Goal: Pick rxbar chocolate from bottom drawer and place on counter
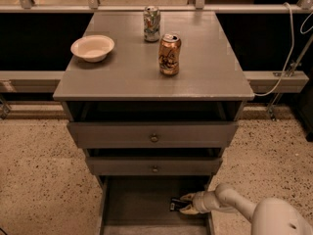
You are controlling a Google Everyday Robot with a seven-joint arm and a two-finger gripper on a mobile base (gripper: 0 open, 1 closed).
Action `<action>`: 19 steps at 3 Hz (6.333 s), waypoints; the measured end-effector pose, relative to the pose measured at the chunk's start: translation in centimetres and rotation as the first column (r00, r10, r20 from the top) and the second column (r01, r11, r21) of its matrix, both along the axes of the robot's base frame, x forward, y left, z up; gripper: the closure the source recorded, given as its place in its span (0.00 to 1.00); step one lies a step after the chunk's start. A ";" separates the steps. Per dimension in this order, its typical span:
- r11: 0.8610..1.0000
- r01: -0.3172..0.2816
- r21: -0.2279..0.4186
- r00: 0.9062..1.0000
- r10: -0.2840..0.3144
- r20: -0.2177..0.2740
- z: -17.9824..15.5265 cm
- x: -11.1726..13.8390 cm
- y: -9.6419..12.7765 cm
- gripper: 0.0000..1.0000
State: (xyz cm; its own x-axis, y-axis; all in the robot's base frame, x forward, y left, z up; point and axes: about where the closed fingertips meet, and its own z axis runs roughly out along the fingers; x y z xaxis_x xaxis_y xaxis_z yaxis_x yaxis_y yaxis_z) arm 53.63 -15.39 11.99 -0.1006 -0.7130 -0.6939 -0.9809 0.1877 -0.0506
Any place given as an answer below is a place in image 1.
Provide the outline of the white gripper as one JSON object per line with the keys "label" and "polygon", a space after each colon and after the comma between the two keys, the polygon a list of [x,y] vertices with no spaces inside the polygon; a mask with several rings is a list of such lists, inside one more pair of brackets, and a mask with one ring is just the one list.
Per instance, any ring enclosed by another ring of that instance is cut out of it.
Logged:
{"label": "white gripper", "polygon": [[184,202],[192,202],[193,205],[187,205],[179,210],[180,213],[186,215],[196,215],[199,213],[207,213],[215,210],[218,207],[218,201],[212,191],[200,191],[188,193],[180,198]]}

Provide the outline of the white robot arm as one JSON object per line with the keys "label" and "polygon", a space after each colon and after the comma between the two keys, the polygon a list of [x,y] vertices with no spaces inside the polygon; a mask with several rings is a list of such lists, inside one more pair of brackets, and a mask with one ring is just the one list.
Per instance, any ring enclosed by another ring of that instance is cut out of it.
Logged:
{"label": "white robot arm", "polygon": [[313,235],[313,226],[288,202],[265,198],[255,204],[226,183],[214,191],[188,193],[181,200],[188,203],[179,210],[183,214],[238,211],[250,222],[251,235]]}

